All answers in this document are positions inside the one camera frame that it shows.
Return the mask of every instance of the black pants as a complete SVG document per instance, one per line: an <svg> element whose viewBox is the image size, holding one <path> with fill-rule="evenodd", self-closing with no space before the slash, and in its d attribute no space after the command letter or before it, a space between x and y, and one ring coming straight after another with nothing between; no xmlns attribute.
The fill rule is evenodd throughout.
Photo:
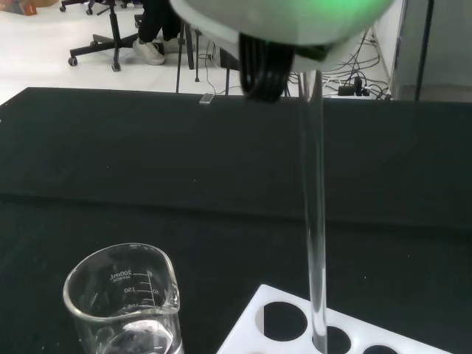
<svg viewBox="0 0 472 354"><path fill-rule="evenodd" d="M176 38L180 33L180 18L170 6L170 0L142 0L145 13L139 26L139 39L152 42L162 29L164 40Z"/></svg>

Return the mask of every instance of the chair wheel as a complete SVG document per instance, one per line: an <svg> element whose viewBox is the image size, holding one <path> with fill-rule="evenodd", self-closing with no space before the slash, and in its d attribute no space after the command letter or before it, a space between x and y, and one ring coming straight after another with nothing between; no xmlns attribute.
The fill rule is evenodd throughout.
<svg viewBox="0 0 472 354"><path fill-rule="evenodd" d="M111 70L113 70L114 72L119 72L121 70L121 66L118 63L111 64Z"/></svg>
<svg viewBox="0 0 472 354"><path fill-rule="evenodd" d="M77 66L77 58L76 57L70 57L67 62L69 63L70 66Z"/></svg>

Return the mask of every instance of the green light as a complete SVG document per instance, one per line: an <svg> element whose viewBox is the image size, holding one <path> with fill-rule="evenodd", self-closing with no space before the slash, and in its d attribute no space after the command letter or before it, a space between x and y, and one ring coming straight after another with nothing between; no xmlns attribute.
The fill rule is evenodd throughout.
<svg viewBox="0 0 472 354"><path fill-rule="evenodd" d="M325 16L330 21L363 21L376 18L390 4L391 0L299 0L294 5L300 13L310 16Z"/></svg>

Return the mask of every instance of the person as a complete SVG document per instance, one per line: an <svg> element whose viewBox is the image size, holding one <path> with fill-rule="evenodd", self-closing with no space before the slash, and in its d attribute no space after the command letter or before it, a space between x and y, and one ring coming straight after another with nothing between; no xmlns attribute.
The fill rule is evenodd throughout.
<svg viewBox="0 0 472 354"><path fill-rule="evenodd" d="M139 26L138 39L133 43L134 51L149 65L162 65L163 52L153 44L162 30L164 52L178 51L177 36L181 29L181 19L176 15L170 0L142 0L144 14Z"/></svg>

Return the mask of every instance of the small device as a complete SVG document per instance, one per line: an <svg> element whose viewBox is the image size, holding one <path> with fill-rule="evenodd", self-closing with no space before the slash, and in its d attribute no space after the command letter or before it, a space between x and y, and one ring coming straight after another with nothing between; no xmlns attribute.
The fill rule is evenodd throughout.
<svg viewBox="0 0 472 354"><path fill-rule="evenodd" d="M212 102L214 96L215 96L214 93L212 93L212 92L207 92L207 93L204 94L204 96L201 98L200 104L201 104L201 105L209 105L209 103Z"/></svg>

